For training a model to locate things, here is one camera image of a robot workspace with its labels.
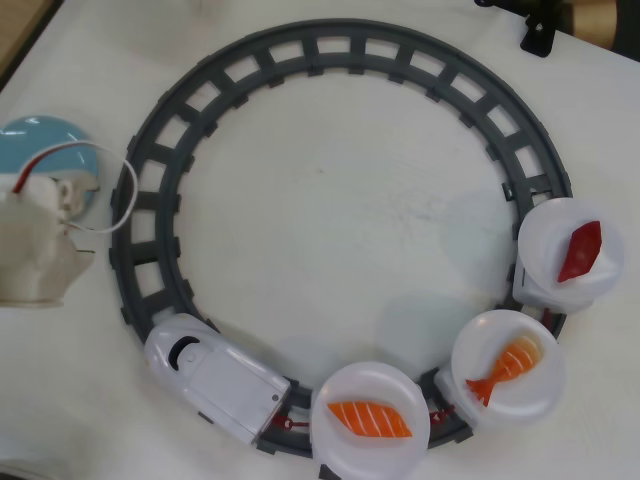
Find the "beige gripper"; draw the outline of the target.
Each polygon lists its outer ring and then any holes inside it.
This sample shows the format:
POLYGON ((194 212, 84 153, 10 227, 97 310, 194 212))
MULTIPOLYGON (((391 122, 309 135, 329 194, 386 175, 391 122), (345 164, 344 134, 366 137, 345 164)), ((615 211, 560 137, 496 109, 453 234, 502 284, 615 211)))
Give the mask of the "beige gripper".
POLYGON ((98 190, 98 177, 91 174, 62 177, 37 174, 26 181, 22 196, 61 220, 76 220, 84 214, 98 190))

